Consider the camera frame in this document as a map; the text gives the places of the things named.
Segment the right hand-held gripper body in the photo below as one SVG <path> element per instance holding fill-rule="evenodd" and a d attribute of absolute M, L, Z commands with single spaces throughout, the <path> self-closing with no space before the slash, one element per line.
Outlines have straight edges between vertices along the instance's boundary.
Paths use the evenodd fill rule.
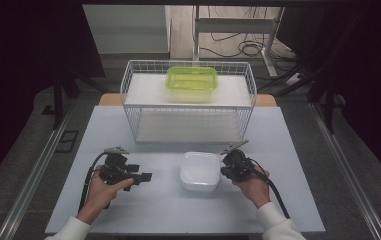
<path fill-rule="evenodd" d="M 232 181 L 245 181 L 246 178 L 251 174 L 251 169 L 254 167 L 252 161 L 245 156 L 242 150 L 239 150 L 239 147 L 243 146 L 246 143 L 248 143 L 248 140 L 232 143 L 229 147 L 221 152 L 221 155 L 224 156 L 222 167 L 228 167 L 231 170 L 232 177 L 228 179 Z"/>

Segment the dark curtain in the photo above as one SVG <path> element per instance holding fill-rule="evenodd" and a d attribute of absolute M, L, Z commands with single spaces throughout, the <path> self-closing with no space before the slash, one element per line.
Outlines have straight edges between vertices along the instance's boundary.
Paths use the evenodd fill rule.
<path fill-rule="evenodd" d="M 37 93 L 103 75 L 82 0 L 0 0 L 0 164 Z"/>
<path fill-rule="evenodd" d="M 336 60 L 336 92 L 343 115 L 381 162 L 381 0 L 362 0 L 362 18 Z M 308 71 L 323 64 L 349 23 L 348 8 L 288 7 L 277 38 Z"/>

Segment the black stand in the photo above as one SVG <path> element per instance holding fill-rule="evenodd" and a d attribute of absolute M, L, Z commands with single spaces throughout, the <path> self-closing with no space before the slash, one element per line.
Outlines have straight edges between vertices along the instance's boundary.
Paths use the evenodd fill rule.
<path fill-rule="evenodd" d="M 329 76 L 317 79 L 307 95 L 309 102 L 319 102 L 321 97 L 325 97 L 323 120 L 330 134 L 334 133 L 333 109 L 335 108 L 335 94 L 336 79 L 333 76 Z"/>
<path fill-rule="evenodd" d="M 54 130 L 60 127 L 65 115 L 63 110 L 63 93 L 66 93 L 69 98 L 73 99 L 78 98 L 80 95 L 80 90 L 76 83 L 77 80 L 84 82 L 103 94 L 108 92 L 106 87 L 78 71 L 68 70 L 65 73 L 55 74 L 53 77 Z"/>

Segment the metal floor rail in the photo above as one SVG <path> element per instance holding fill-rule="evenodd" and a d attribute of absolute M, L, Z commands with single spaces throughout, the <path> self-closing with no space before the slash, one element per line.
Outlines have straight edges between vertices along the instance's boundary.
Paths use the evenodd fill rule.
<path fill-rule="evenodd" d="M 325 141 L 327 142 L 333 158 L 340 168 L 343 179 L 345 180 L 348 189 L 351 192 L 372 237 L 374 240 L 381 240 L 381 219 L 378 216 L 376 209 L 369 200 L 364 189 L 362 188 L 359 180 L 357 179 L 336 137 L 328 130 L 326 124 L 324 123 L 325 117 L 321 111 L 320 106 L 318 104 L 312 103 L 309 103 L 308 106 L 315 116 L 320 131 L 323 134 Z"/>
<path fill-rule="evenodd" d="M 62 134 L 70 120 L 75 106 L 75 100 L 66 102 L 64 117 L 58 127 L 52 131 L 46 145 L 44 146 L 39 158 L 33 165 L 22 189 L 14 201 L 9 213 L 0 227 L 0 240 L 13 240 L 21 221 L 28 209 L 31 200 L 41 182 L 41 179 L 50 163 Z"/>

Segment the person's right hand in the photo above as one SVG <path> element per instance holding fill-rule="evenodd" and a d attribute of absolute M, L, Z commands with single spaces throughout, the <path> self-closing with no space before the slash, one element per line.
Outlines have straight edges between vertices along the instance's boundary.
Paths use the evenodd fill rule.
<path fill-rule="evenodd" d="M 270 202 L 269 186 L 255 173 L 251 173 L 245 181 L 233 181 L 233 184 L 257 209 Z"/>

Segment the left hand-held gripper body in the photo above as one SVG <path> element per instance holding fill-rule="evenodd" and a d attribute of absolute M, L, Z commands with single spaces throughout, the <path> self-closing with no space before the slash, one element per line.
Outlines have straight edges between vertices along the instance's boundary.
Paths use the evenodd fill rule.
<path fill-rule="evenodd" d="M 127 151 L 122 147 L 107 148 L 104 150 L 106 155 L 105 163 L 100 169 L 99 177 L 108 185 L 117 184 L 126 179 L 133 179 L 131 173 L 127 172 Z"/>

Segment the white wire rack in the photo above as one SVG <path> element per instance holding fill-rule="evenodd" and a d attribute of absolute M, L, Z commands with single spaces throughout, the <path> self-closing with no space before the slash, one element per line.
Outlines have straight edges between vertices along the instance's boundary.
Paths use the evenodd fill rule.
<path fill-rule="evenodd" d="M 165 87 L 172 66 L 214 68 L 218 87 L 211 100 L 175 101 Z M 137 142 L 230 143 L 243 140 L 257 89 L 247 62 L 131 60 L 120 93 Z"/>

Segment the white cabinet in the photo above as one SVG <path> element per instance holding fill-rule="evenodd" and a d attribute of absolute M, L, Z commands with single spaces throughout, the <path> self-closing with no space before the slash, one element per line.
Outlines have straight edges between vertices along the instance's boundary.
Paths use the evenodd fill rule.
<path fill-rule="evenodd" d="M 165 5 L 84 5 L 100 54 L 169 53 L 170 7 Z"/>

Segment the person's left hand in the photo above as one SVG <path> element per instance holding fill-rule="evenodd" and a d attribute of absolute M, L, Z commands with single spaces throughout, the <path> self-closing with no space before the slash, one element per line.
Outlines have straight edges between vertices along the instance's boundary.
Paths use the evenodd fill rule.
<path fill-rule="evenodd" d="M 78 220 L 89 225 L 97 219 L 102 210 L 116 197 L 119 190 L 132 185 L 134 182 L 132 178 L 129 178 L 114 185 L 106 184 L 99 176 L 100 169 L 101 165 L 98 165 L 91 177 L 85 204 L 76 216 Z"/>

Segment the clear container with green lid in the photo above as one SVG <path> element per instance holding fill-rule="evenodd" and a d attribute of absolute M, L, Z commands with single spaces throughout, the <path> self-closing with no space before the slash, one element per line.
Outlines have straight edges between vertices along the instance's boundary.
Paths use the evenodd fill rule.
<path fill-rule="evenodd" d="M 212 67 L 172 66 L 167 70 L 165 87 L 175 101 L 208 102 L 218 87 L 218 73 Z"/>

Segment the white metal desk frame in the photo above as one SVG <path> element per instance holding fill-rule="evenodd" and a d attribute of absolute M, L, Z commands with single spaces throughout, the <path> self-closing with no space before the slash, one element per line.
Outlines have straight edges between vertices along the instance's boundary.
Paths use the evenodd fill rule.
<path fill-rule="evenodd" d="M 279 7 L 273 18 L 224 18 L 201 17 L 200 7 L 193 7 L 193 55 L 194 61 L 199 60 L 201 33 L 231 33 L 231 34 L 264 34 L 268 36 L 260 48 L 262 59 L 270 77 L 277 77 L 277 71 L 272 61 L 272 45 L 282 18 L 283 7 Z"/>

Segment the wooden table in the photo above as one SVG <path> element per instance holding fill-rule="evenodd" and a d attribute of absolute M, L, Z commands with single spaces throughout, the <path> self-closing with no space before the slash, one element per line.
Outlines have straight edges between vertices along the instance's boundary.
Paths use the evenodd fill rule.
<path fill-rule="evenodd" d="M 121 106 L 122 98 L 119 93 L 103 94 L 100 101 L 100 106 Z M 256 107 L 277 107 L 275 98 L 270 94 L 258 94 L 256 98 Z"/>

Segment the white plastic container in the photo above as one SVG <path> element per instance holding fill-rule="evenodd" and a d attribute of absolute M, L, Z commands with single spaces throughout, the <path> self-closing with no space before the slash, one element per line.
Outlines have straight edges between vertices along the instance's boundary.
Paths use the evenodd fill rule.
<path fill-rule="evenodd" d="M 212 192 L 220 182 L 220 167 L 217 154 L 187 152 L 181 159 L 181 184 L 188 191 Z"/>

